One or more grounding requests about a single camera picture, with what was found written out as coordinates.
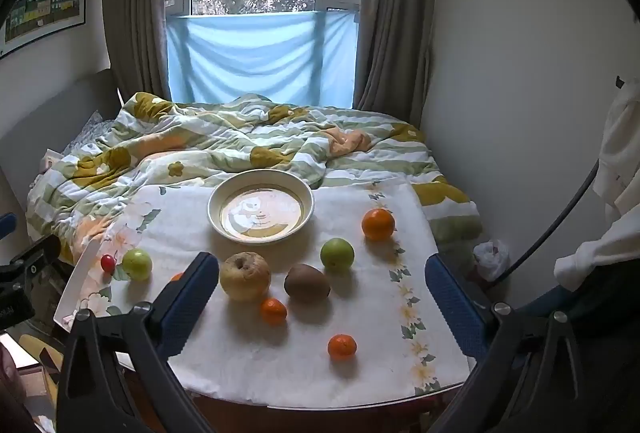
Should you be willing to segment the white sleeve forearm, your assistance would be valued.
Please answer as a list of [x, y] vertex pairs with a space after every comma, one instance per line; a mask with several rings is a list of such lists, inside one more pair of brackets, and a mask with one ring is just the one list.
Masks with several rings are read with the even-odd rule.
[[601, 238], [579, 245], [555, 261], [553, 275], [575, 291], [594, 268], [639, 257], [639, 81], [622, 86], [606, 117], [593, 192], [610, 224]]

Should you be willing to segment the person's left hand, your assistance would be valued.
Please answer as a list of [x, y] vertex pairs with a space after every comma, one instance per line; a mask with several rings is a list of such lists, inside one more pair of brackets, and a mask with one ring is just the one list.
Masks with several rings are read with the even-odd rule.
[[26, 392], [22, 383], [21, 375], [17, 371], [17, 367], [15, 366], [14, 359], [11, 356], [9, 349], [7, 349], [3, 344], [0, 344], [0, 347], [1, 382], [4, 384], [10, 395], [13, 396], [19, 404], [23, 405], [26, 398]]

